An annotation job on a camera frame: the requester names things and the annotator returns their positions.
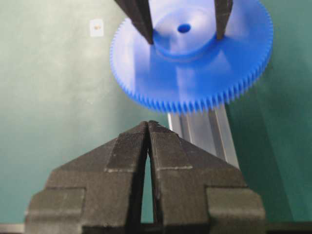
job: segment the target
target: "blue gear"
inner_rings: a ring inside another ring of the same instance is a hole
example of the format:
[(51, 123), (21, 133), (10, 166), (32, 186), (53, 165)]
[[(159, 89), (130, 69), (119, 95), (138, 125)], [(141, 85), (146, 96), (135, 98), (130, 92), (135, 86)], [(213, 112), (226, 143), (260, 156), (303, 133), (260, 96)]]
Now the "blue gear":
[(111, 46), (124, 92), (171, 113), (213, 109), (243, 94), (264, 72), (273, 24), (258, 0), (235, 0), (224, 39), (216, 39), (214, 0), (152, 0), (154, 45), (126, 19)]

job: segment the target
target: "small label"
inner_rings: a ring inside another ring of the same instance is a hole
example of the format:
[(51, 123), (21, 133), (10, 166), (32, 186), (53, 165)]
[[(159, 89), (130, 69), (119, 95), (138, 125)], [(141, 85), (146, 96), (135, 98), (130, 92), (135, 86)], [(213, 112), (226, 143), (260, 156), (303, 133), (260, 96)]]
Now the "small label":
[(104, 24), (102, 19), (90, 20), (90, 36), (102, 37), (104, 36)]

